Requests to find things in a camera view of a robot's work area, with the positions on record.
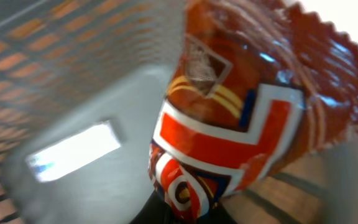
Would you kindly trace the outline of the white Panadol medicine box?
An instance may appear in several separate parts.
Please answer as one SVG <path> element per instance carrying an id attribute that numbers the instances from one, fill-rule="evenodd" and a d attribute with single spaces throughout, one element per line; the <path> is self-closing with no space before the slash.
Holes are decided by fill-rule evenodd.
<path id="1" fill-rule="evenodd" d="M 111 123 L 105 121 L 28 155 L 25 161 L 38 182 L 51 182 L 120 147 Z"/>

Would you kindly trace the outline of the red Top chocolate bar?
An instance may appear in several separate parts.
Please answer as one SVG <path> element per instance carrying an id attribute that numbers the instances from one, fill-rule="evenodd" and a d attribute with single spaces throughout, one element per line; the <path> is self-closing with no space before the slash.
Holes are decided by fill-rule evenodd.
<path id="1" fill-rule="evenodd" d="M 187 1 L 149 176 L 175 220 L 358 134 L 358 45 L 300 3 Z"/>

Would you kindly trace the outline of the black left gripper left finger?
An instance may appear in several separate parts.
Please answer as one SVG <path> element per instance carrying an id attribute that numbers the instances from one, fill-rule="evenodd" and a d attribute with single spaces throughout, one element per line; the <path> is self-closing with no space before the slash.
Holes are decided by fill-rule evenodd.
<path id="1" fill-rule="evenodd" d="M 142 210 L 131 220 L 130 224 L 174 224 L 175 217 L 171 207 L 153 191 Z"/>

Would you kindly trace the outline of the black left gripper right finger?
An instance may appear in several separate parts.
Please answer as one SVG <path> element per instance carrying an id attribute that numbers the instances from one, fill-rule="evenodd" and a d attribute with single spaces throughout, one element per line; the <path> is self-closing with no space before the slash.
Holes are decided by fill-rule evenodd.
<path id="1" fill-rule="evenodd" d="M 209 212 L 208 220 L 209 224 L 237 224 L 221 203 Z"/>

